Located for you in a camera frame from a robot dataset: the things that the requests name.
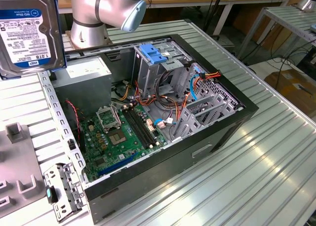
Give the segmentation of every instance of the cardboard box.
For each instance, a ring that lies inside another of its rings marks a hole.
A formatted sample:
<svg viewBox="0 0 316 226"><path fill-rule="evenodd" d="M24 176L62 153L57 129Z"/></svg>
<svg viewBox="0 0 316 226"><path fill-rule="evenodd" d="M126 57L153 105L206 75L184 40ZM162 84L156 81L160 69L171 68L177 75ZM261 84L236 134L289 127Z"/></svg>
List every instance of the cardboard box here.
<svg viewBox="0 0 316 226"><path fill-rule="evenodd" d="M275 88L278 72L265 78L265 82ZM316 85L296 70L282 71L277 91L310 118L316 115Z"/></svg>

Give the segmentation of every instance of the side panel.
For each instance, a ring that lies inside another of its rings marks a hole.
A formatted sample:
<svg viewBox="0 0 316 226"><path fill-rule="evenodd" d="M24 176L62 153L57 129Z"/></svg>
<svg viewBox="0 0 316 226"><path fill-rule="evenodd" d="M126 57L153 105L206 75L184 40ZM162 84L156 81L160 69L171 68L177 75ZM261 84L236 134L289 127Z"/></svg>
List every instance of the side panel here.
<svg viewBox="0 0 316 226"><path fill-rule="evenodd" d="M222 139L228 138L226 133L231 136L233 131L237 130L238 127L239 125L235 123L227 126L118 187L113 188L109 192L93 199L89 202L93 222L95 224L98 223L210 155L214 149L219 148L218 144L223 144L221 142Z"/></svg>

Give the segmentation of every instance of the hard drive label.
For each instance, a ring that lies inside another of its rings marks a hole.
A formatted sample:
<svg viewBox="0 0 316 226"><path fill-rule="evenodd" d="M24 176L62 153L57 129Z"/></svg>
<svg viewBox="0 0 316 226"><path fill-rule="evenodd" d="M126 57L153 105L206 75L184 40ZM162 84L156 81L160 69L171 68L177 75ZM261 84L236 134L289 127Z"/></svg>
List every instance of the hard drive label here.
<svg viewBox="0 0 316 226"><path fill-rule="evenodd" d="M47 37L41 33L38 9L0 10L0 35L13 64L26 69L44 65L51 58Z"/></svg>

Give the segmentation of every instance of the metal table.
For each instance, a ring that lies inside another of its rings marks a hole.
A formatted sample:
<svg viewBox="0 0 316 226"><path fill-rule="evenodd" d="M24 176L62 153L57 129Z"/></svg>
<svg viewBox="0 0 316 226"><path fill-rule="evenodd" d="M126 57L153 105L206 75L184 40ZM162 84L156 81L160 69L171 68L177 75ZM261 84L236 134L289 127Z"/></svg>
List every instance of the metal table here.
<svg viewBox="0 0 316 226"><path fill-rule="evenodd" d="M114 42L171 33L260 109L219 151L98 225L303 225L316 209L315 123L192 23L142 25L132 34L109 30ZM1 81L0 100L0 128L13 121L29 126L42 171L68 161L37 75ZM58 225L46 198L0 219L22 224ZM63 225L92 225L87 207Z"/></svg>
<svg viewBox="0 0 316 226"><path fill-rule="evenodd" d="M316 23L316 11L306 13L294 6L266 7L261 10L250 31L242 42L241 49L237 56L239 59L241 58L264 16L271 18L271 22L262 33L257 43L260 43L264 39L264 37L271 30L274 23L277 22L283 27L289 29L292 33L296 34L297 38L302 38L306 40L306 42L313 41L311 44L316 45L316 33L310 30L311 25ZM290 49L287 54L293 49L296 42L297 39L295 39L292 44L289 45Z"/></svg>

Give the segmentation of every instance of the green circuit board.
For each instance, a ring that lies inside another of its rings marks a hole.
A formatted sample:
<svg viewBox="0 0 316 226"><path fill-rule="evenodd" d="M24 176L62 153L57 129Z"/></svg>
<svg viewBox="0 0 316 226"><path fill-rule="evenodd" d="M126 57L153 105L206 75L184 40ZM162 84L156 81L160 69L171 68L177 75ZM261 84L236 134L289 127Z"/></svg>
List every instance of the green circuit board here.
<svg viewBox="0 0 316 226"><path fill-rule="evenodd" d="M134 111L145 119L149 118L141 105L135 106ZM123 115L123 111L118 110L117 113L121 121L121 128L111 129L108 133L105 133L97 115L86 117L84 121L80 122L84 132L85 143L85 151L81 152L86 163L85 172L90 182L98 179L100 171L106 168L131 158L132 161L135 161L159 149L161 146L167 145L162 133L156 130L156 136L153 133L151 135L156 142L159 142L159 145L154 145L153 148L143 147ZM111 112L104 112L100 117L103 120L103 124L108 124L114 119Z"/></svg>

